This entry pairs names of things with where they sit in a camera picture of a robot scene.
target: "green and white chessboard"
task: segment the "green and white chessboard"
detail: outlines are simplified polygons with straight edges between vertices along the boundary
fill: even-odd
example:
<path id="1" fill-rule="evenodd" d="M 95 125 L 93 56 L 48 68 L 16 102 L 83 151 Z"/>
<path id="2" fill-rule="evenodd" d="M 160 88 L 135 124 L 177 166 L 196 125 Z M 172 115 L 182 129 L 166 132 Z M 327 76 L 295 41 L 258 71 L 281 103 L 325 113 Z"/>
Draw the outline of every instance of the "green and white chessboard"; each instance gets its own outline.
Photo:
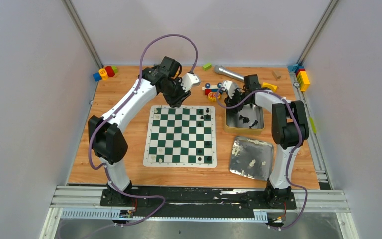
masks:
<path id="1" fill-rule="evenodd" d="M 147 167 L 216 167 L 214 107 L 152 106 L 143 164 Z"/>

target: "gray floor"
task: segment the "gray floor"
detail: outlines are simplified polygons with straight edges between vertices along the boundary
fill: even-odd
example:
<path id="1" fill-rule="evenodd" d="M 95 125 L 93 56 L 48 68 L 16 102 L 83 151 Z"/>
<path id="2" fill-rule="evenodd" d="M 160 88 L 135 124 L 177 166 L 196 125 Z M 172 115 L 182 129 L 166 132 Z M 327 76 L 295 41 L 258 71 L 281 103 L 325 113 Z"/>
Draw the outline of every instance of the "gray floor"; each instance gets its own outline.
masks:
<path id="1" fill-rule="evenodd" d="M 287 213 L 288 223 L 296 213 Z M 80 239 L 103 226 L 107 220 L 73 219 L 61 221 L 62 239 Z M 147 221 L 131 227 L 110 227 L 88 239 L 342 239 L 336 214 L 304 213 L 291 229 L 276 232 L 259 223 L 203 223 Z"/>

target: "wooden tabletop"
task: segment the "wooden tabletop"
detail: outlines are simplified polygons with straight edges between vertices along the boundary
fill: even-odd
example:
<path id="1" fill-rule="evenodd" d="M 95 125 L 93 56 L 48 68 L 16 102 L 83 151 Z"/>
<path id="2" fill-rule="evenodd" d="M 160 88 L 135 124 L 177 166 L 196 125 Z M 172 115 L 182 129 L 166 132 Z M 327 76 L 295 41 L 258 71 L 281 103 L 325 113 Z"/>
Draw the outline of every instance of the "wooden tabletop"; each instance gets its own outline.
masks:
<path id="1" fill-rule="evenodd" d="M 105 81 L 100 81 L 90 110 L 92 115 L 101 116 L 113 107 L 132 87 L 139 69 L 138 66 L 119 66 L 119 73 Z M 257 74 L 260 82 L 267 82 L 278 86 L 276 93 L 295 100 L 291 79 L 287 68 L 255 68 L 255 67 L 228 67 L 241 75 Z M 272 70 L 281 73 L 281 78 L 275 80 Z M 213 71 L 213 68 L 204 71 L 197 67 L 195 73 L 201 78 L 201 86 L 209 82 L 216 84 L 223 80 L 230 80 Z M 152 105 L 167 105 L 160 94 L 143 107 L 137 116 L 131 121 L 123 135 L 128 143 L 128 152 L 123 160 L 127 168 L 128 176 L 133 185 L 161 185 L 161 186 L 192 186 L 192 187 L 234 187 L 234 188 L 264 188 L 266 183 L 254 179 L 245 178 L 229 172 L 229 158 L 235 134 L 227 134 L 223 131 L 224 109 L 216 102 L 211 102 L 204 95 L 201 87 L 191 90 L 192 94 L 184 101 L 183 105 L 212 105 L 216 111 L 216 141 L 217 141 L 217 167 L 216 168 L 159 168 L 143 166 L 143 155 L 145 150 L 149 112 Z M 265 127 L 261 135 L 248 136 L 249 138 L 273 142 L 271 131 L 271 114 L 264 111 Z M 77 156 L 69 178 L 70 183 L 96 183 L 105 184 L 107 178 L 104 170 L 94 171 L 90 168 L 87 159 L 88 127 L 86 125 Z M 99 159 L 94 156 L 95 165 L 100 164 Z M 303 185 L 308 189 L 319 189 L 317 176 L 314 170 L 308 143 L 305 142 L 300 150 L 292 174 L 292 181 Z"/>

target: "gray cylindrical object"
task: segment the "gray cylindrical object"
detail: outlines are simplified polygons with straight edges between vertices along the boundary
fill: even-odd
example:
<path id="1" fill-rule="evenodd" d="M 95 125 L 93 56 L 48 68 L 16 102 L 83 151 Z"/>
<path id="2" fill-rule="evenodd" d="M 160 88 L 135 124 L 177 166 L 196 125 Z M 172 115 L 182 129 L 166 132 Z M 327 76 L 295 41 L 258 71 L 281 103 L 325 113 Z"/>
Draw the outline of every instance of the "gray cylindrical object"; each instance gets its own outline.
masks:
<path id="1" fill-rule="evenodd" d="M 243 76 L 241 76 L 240 74 L 238 74 L 236 72 L 230 71 L 230 70 L 226 69 L 226 67 L 223 67 L 221 65 L 215 65 L 214 66 L 214 72 L 216 72 L 217 74 L 225 75 L 225 76 L 228 76 L 228 77 L 233 78 L 235 80 L 244 82 Z"/>

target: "white wall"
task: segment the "white wall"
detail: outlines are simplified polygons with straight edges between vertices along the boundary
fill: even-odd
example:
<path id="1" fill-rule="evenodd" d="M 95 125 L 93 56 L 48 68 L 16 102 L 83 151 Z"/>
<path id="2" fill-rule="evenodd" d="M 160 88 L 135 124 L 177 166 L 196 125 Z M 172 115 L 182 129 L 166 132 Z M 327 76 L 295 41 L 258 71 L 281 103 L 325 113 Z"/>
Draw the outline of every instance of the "white wall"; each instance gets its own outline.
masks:
<path id="1" fill-rule="evenodd" d="M 199 64 L 294 64 L 329 0 L 72 0 L 104 64 L 138 64 L 144 47 L 169 33 L 191 38 Z M 165 39 L 145 63 L 170 56 L 192 64 L 185 40 Z"/>
<path id="2" fill-rule="evenodd" d="M 360 237 L 382 238 L 382 1 L 341 1 L 305 66 L 330 176 Z"/>
<path id="3" fill-rule="evenodd" d="M 60 0 L 0 0 L 0 239 L 40 234 L 97 68 Z"/>

